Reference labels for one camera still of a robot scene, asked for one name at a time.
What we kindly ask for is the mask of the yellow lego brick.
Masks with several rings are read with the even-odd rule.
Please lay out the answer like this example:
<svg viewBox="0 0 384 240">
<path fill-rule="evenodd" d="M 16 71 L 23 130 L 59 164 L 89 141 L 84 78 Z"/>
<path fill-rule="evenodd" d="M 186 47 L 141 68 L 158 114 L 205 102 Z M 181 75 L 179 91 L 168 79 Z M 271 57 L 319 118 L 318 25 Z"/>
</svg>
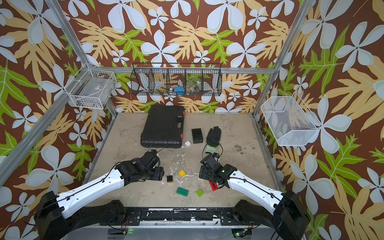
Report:
<svg viewBox="0 0 384 240">
<path fill-rule="evenodd" d="M 186 172 L 184 170 L 181 170 L 179 172 L 179 175 L 180 175 L 181 178 L 183 178 L 186 175 Z"/>
</svg>

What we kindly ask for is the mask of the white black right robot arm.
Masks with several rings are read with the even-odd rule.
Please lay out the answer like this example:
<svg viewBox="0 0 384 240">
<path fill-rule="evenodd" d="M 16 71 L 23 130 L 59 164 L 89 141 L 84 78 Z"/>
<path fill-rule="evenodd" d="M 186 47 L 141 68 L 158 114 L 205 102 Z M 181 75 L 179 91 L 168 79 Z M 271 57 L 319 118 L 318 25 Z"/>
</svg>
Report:
<svg viewBox="0 0 384 240">
<path fill-rule="evenodd" d="M 304 236 L 310 217 L 294 192 L 284 193 L 264 186 L 232 165 L 222 166 L 212 154 L 201 160 L 199 178 L 238 191 L 258 203 L 240 200 L 236 204 L 232 214 L 238 224 L 268 226 L 284 240 L 300 240 Z"/>
</svg>

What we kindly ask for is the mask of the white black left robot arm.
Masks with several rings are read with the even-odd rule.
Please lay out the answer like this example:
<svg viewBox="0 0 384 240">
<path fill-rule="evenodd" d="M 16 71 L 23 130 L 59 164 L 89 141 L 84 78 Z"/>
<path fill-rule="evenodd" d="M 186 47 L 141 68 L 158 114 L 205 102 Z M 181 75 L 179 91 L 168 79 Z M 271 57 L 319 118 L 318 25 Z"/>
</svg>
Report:
<svg viewBox="0 0 384 240">
<path fill-rule="evenodd" d="M 40 239 L 60 240 L 68 233 L 94 224 L 118 225 L 119 230 L 129 222 L 126 207 L 119 200 L 88 207 L 88 204 L 107 193 L 131 183 L 161 181 L 164 169 L 156 150 L 140 158 L 115 164 L 105 175 L 73 190 L 43 195 L 34 213 Z"/>
</svg>

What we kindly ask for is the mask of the red lego brick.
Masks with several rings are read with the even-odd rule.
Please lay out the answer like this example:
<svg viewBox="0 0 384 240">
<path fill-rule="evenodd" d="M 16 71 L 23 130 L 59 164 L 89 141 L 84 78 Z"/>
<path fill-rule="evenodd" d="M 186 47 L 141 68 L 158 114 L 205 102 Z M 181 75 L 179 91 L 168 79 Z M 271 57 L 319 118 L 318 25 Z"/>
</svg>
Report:
<svg viewBox="0 0 384 240">
<path fill-rule="evenodd" d="M 219 189 L 218 185 L 216 183 L 213 183 L 213 182 L 209 182 L 209 183 L 210 183 L 210 186 L 211 186 L 211 189 L 213 192 L 215 192 Z"/>
</svg>

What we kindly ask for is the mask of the dark green lego brick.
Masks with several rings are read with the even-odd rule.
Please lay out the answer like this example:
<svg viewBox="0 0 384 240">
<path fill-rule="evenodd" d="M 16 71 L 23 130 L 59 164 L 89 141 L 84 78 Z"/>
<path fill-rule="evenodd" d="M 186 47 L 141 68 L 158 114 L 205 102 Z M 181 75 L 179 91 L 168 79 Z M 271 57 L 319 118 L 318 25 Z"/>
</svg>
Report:
<svg viewBox="0 0 384 240">
<path fill-rule="evenodd" d="M 176 193 L 180 196 L 187 197 L 189 194 L 189 191 L 184 188 L 178 187 Z"/>
</svg>

